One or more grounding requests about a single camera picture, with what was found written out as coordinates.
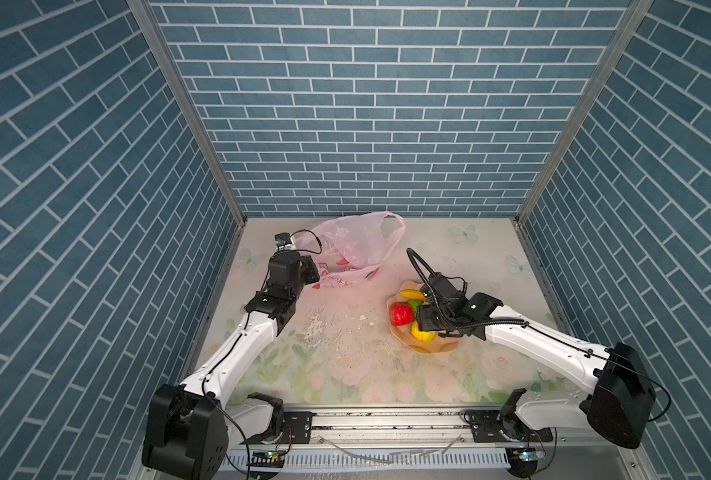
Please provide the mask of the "pink plastic bag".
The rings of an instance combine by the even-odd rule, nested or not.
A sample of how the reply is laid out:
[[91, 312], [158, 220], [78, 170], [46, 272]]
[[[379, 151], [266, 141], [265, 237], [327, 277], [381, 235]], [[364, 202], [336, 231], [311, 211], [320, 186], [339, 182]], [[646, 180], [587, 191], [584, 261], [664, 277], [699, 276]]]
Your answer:
[[292, 235], [319, 271], [314, 289], [352, 287], [373, 278], [403, 239], [403, 217], [375, 212], [326, 220]]

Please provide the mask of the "green fake fruit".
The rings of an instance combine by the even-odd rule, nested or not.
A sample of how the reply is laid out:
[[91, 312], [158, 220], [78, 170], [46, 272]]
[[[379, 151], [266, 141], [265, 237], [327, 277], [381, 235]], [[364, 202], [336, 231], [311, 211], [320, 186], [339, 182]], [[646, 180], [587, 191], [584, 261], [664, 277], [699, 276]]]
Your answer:
[[425, 301], [419, 300], [419, 299], [413, 299], [413, 300], [409, 300], [409, 302], [407, 302], [407, 304], [409, 304], [409, 307], [411, 307], [411, 310], [413, 310], [413, 312], [417, 312], [417, 310], [419, 310], [419, 308], [423, 304], [425, 304]]

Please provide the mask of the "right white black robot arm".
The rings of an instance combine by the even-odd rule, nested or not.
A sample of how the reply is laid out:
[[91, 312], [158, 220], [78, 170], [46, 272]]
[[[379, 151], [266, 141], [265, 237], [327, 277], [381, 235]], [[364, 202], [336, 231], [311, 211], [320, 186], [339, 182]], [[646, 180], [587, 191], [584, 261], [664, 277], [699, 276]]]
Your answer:
[[511, 392], [499, 414], [503, 436], [521, 441], [545, 429], [589, 429], [625, 449], [637, 449], [653, 406], [665, 388], [647, 374], [639, 352], [587, 342], [531, 320], [503, 301], [479, 292], [467, 295], [451, 279], [433, 273], [423, 280], [427, 301], [419, 329], [441, 337], [471, 336], [513, 349], [573, 383], [563, 393]]

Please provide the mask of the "peach lotus shaped bowl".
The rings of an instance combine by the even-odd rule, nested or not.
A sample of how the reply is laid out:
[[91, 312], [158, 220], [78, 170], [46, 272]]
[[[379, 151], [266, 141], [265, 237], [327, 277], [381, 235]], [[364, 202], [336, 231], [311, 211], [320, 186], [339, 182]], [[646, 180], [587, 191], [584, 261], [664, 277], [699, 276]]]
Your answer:
[[[399, 286], [397, 293], [393, 296], [389, 296], [387, 300], [385, 300], [385, 312], [389, 313], [393, 304], [407, 303], [409, 301], [409, 299], [401, 295], [403, 290], [419, 290], [419, 288], [421, 288], [421, 283], [417, 281], [404, 281], [401, 286]], [[459, 338], [443, 338], [439, 336], [433, 338], [430, 342], [417, 340], [417, 338], [411, 334], [411, 324], [393, 326], [393, 324], [389, 323], [389, 331], [391, 331], [391, 334], [393, 334], [399, 342], [419, 354], [452, 352], [457, 349], [457, 346], [461, 343], [461, 339]]]

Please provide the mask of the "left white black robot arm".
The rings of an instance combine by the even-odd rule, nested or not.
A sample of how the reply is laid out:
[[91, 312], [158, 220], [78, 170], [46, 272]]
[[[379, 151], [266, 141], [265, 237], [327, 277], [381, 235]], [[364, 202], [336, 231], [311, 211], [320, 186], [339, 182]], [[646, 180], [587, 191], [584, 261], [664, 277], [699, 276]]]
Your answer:
[[284, 428], [284, 402], [255, 393], [228, 402], [259, 355], [293, 318], [304, 288], [319, 281], [311, 256], [274, 254], [263, 287], [250, 300], [237, 330], [205, 364], [152, 397], [142, 449], [143, 466], [179, 479], [212, 479], [227, 453], [252, 441], [275, 440]]

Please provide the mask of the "yellow fake lemon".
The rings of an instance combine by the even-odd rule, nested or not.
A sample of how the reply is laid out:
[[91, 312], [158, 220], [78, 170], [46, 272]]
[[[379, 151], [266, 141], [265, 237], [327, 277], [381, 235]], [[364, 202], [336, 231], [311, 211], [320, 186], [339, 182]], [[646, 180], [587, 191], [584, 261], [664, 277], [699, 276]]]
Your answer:
[[435, 340], [435, 338], [437, 337], [437, 333], [427, 332], [419, 329], [419, 323], [415, 321], [411, 324], [411, 337], [421, 343], [428, 344], [429, 342]]

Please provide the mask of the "red fake bell pepper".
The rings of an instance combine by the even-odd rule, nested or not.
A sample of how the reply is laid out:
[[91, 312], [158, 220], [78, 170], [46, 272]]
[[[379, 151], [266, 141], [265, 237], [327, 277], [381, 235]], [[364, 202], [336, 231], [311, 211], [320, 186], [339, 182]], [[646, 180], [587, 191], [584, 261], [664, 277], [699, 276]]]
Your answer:
[[403, 327], [415, 321], [415, 312], [407, 303], [394, 303], [389, 306], [389, 323], [391, 326]]

